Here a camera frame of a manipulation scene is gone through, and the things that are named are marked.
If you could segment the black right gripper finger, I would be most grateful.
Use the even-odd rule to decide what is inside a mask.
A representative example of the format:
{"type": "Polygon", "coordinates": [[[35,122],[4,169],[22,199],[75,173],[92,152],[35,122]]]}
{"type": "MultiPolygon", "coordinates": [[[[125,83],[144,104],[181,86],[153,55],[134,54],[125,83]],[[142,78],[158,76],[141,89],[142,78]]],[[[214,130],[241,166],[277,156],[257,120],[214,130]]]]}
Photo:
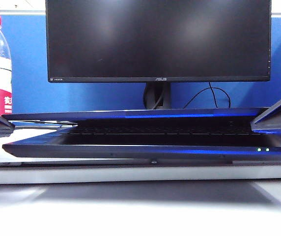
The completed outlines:
{"type": "Polygon", "coordinates": [[[251,121],[257,133],[281,133],[281,99],[251,121]]]}

